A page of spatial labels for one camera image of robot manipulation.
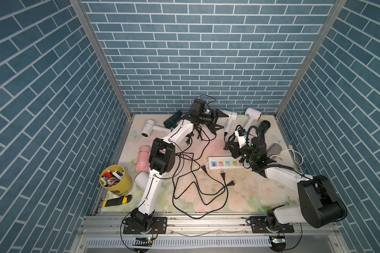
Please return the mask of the dark teal round hair dryer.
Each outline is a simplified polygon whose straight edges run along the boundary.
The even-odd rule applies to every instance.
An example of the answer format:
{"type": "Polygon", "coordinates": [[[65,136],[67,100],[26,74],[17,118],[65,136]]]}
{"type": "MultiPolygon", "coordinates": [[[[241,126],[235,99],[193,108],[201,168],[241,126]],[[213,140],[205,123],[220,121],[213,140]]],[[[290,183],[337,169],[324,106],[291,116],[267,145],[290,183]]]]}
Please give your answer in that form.
{"type": "Polygon", "coordinates": [[[265,134],[267,131],[270,129],[271,123],[268,120],[263,120],[260,125],[258,126],[257,129],[257,134],[258,134],[258,142],[263,142],[265,143],[265,134]]]}

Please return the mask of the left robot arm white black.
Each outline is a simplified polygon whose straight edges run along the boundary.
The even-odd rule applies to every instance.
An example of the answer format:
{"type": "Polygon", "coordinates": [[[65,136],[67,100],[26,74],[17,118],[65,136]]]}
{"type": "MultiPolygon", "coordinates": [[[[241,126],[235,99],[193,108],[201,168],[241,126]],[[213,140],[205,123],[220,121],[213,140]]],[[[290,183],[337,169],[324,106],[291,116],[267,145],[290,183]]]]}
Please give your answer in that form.
{"type": "Polygon", "coordinates": [[[130,212],[130,224],[139,229],[140,233],[146,233],[152,226],[155,204],[162,181],[167,179],[167,174],[175,164],[176,147],[194,129],[204,124],[210,128],[212,133],[224,128],[217,125],[218,118],[227,118],[228,115],[220,109],[191,110],[179,121],[177,127],[167,136],[156,138],[151,147],[149,157],[150,171],[148,174],[147,185],[139,205],[130,212]]]}

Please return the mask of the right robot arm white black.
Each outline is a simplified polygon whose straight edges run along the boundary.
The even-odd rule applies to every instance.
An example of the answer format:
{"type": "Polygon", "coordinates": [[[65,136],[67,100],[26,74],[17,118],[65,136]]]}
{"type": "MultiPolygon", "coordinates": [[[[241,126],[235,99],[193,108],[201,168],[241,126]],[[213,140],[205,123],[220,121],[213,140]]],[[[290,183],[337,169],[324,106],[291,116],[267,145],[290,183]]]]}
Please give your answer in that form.
{"type": "Polygon", "coordinates": [[[252,171],[277,181],[298,194],[298,205],[278,206],[267,211],[265,225],[271,232],[279,232],[292,223],[307,223],[320,228],[345,219],[348,208],[335,193],[330,180],[322,175],[305,175],[259,153],[256,148],[241,151],[241,161],[252,171]]]}

